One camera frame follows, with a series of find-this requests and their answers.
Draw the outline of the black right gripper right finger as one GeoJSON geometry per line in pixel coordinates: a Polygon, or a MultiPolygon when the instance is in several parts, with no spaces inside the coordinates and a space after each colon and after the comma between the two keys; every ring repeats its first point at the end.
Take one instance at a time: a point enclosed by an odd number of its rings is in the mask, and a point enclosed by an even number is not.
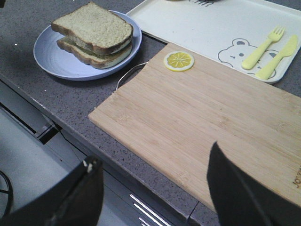
{"type": "Polygon", "coordinates": [[[301,209],[232,163],[214,143],[207,182],[222,226],[299,226],[301,209]]]}

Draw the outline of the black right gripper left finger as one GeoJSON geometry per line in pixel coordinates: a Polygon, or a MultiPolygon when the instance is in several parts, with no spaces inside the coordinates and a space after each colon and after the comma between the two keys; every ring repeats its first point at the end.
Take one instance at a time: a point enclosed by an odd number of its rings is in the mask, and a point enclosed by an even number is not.
{"type": "Polygon", "coordinates": [[[0,220],[2,226],[95,226],[103,206],[103,163],[86,157],[32,202],[0,220]]]}

